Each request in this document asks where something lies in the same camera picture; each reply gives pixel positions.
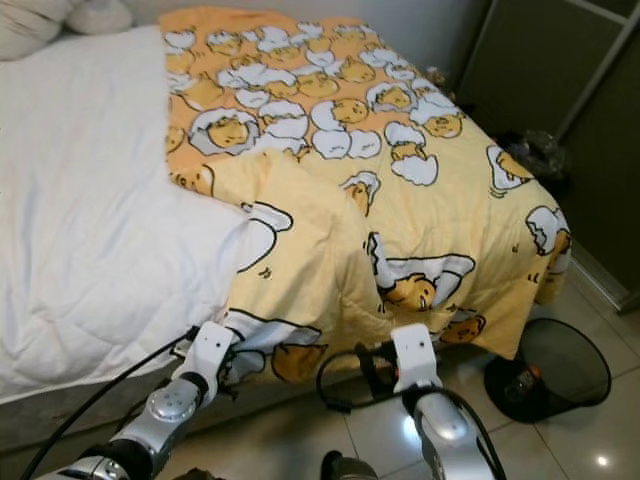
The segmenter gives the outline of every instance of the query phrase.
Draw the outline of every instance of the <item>white quilted comforter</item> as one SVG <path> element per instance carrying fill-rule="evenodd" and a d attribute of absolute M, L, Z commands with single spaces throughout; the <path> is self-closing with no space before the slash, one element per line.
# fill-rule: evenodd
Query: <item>white quilted comforter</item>
<path fill-rule="evenodd" d="M 145 27 L 0 65 L 0 403 L 111 378 L 226 301 L 246 218 L 169 183 L 163 62 Z"/>

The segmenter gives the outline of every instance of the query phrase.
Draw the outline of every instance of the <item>trash can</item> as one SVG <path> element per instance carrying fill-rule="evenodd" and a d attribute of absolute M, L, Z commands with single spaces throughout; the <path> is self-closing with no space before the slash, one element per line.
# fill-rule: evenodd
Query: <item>trash can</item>
<path fill-rule="evenodd" d="M 578 407 L 602 403 L 611 372 L 585 335 L 551 318 L 532 320 L 512 361 L 494 359 L 484 372 L 489 398 L 507 417 L 534 423 Z"/>

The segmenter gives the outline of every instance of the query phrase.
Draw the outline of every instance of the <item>wire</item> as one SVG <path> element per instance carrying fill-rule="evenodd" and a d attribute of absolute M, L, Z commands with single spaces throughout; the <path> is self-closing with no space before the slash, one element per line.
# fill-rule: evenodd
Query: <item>wire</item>
<path fill-rule="evenodd" d="M 122 417 L 122 419 L 118 422 L 114 433 L 118 433 L 129 423 L 129 420 L 131 420 L 131 417 L 133 417 L 133 415 L 136 413 L 136 410 L 147 403 L 147 398 L 148 397 L 145 397 L 142 400 L 134 403 L 133 406 L 129 410 L 127 410 L 127 413 L 125 413 L 124 417 Z"/>
<path fill-rule="evenodd" d="M 380 355 L 375 355 L 376 353 L 375 350 L 372 351 L 371 353 L 373 354 L 373 356 L 380 356 Z M 435 385 L 429 385 L 427 387 L 413 388 L 413 389 L 404 390 L 397 393 L 392 393 L 383 398 L 374 398 L 372 400 L 368 400 L 366 402 L 362 402 L 358 404 L 354 404 L 353 402 L 345 401 L 335 397 L 328 397 L 325 394 L 324 388 L 322 386 L 322 377 L 324 375 L 324 371 L 329 366 L 329 364 L 331 364 L 338 358 L 352 356 L 352 355 L 357 355 L 355 350 L 344 350 L 341 352 L 336 352 L 330 357 L 328 357 L 322 363 L 322 365 L 320 365 L 320 368 L 318 369 L 318 374 L 316 375 L 316 391 L 318 392 L 318 396 L 320 397 L 320 400 L 322 400 L 322 402 L 328 408 L 337 410 L 342 413 L 351 413 L 351 410 L 353 409 L 370 407 L 382 401 L 390 400 L 392 398 L 399 397 L 407 393 L 412 395 L 416 395 L 420 393 L 424 395 L 429 395 L 432 393 L 440 393 L 448 397 L 458 407 L 464 408 L 467 411 L 467 413 L 469 413 L 469 416 L 471 416 L 476 426 L 478 427 L 480 436 L 482 437 L 482 440 L 484 441 L 486 448 L 488 450 L 488 452 L 486 453 L 488 453 L 488 460 L 490 460 L 487 462 L 489 465 L 489 468 L 492 470 L 493 474 L 498 480 L 506 480 L 507 476 L 502 467 L 502 463 L 500 463 L 500 458 L 498 457 L 498 453 L 496 452 L 493 442 L 491 442 L 491 438 L 489 437 L 489 432 L 487 432 L 487 429 L 482 423 L 482 420 L 480 420 L 480 416 L 475 412 L 475 410 L 471 407 L 471 405 L 469 405 L 469 403 L 464 398 L 462 398 L 460 395 L 458 395 L 457 393 L 451 390 L 448 390 L 442 387 L 437 387 Z M 483 453 L 485 458 L 487 458 L 487 455 L 485 455 L 485 452 L 482 450 L 481 452 Z"/>
<path fill-rule="evenodd" d="M 176 338 L 175 340 L 171 340 L 166 345 L 160 347 L 155 352 L 149 354 L 147 357 L 145 357 L 144 359 L 142 359 L 141 361 L 136 363 L 134 366 L 132 366 L 132 367 L 128 368 L 127 370 L 125 370 L 124 372 L 122 372 L 120 375 L 118 375 L 116 378 L 111 380 L 109 383 L 104 385 L 100 390 L 98 390 L 96 393 L 94 393 L 91 396 L 91 398 L 89 398 L 86 402 L 84 402 L 75 412 L 73 412 L 65 420 L 65 422 L 62 425 L 60 425 L 56 429 L 55 432 L 53 432 L 51 434 L 51 436 L 42 445 L 42 447 L 40 447 L 40 450 L 38 450 L 38 453 L 36 454 L 36 456 L 33 457 L 31 462 L 29 463 L 29 465 L 25 469 L 24 473 L 20 477 L 20 480 L 30 480 L 31 479 L 31 477 L 33 476 L 34 472 L 38 468 L 38 465 L 40 465 L 40 462 L 42 462 L 42 460 L 47 455 L 47 453 L 49 453 L 49 450 L 51 450 L 51 447 L 53 447 L 53 445 L 55 445 L 55 443 L 58 440 L 60 440 L 60 437 L 62 437 L 64 432 L 66 432 L 67 429 L 71 425 L 73 425 L 73 423 L 78 418 L 80 418 L 80 416 L 82 416 L 82 414 L 84 414 L 84 412 L 86 412 L 94 403 L 96 403 L 98 400 L 100 400 L 100 398 L 102 398 L 109 390 L 111 390 L 113 387 L 118 385 L 120 382 L 122 382 L 124 379 L 126 379 L 133 372 L 135 372 L 139 368 L 143 367 L 144 365 L 149 363 L 151 360 L 153 360 L 154 358 L 156 358 L 160 354 L 164 353 L 165 351 L 169 350 L 171 347 L 177 345 L 181 341 L 186 340 L 186 339 L 193 340 L 193 338 L 195 338 L 195 335 L 197 333 L 198 333 L 198 327 L 191 327 L 191 329 L 189 329 L 189 331 L 187 333 L 185 333 L 184 335 L 181 335 L 180 337 Z"/>

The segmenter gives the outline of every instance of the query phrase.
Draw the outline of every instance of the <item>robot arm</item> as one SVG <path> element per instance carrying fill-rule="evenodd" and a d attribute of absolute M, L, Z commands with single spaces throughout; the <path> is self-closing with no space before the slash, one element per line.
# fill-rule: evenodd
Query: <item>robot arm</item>
<path fill-rule="evenodd" d="M 318 372 L 316 386 L 325 405 L 333 410 L 349 413 L 354 408 L 368 407 L 391 397 L 402 396 L 403 404 L 415 422 L 422 443 L 422 454 L 431 467 L 432 478 L 505 478 L 495 449 L 480 419 L 464 399 L 442 388 L 427 327 L 423 324 L 399 327 L 391 332 L 391 338 L 392 342 L 385 342 L 373 350 L 359 345 L 353 351 L 338 352 L 324 362 Z M 323 372 L 336 358 L 346 355 L 358 356 L 373 400 L 353 404 L 326 396 L 322 387 Z M 395 370 L 394 385 L 381 380 L 373 358 L 383 358 L 391 363 Z M 358 469 L 354 466 L 361 462 L 355 459 L 337 455 L 329 463 L 331 465 L 325 470 L 332 473 L 323 479 L 377 478 L 372 475 L 357 477 Z"/>
<path fill-rule="evenodd" d="M 421 387 L 442 387 L 427 327 L 413 324 L 391 332 L 398 363 L 394 392 L 403 395 L 422 442 L 422 455 L 433 478 L 493 480 L 489 464 L 478 446 L 476 422 L 444 393 L 424 393 Z M 410 390 L 418 387 L 415 393 Z"/>
<path fill-rule="evenodd" d="M 218 391 L 217 375 L 233 333 L 205 322 L 171 382 L 149 395 L 144 411 L 105 445 L 90 448 L 73 465 L 39 480 L 150 480 L 186 433 L 193 414 Z"/>

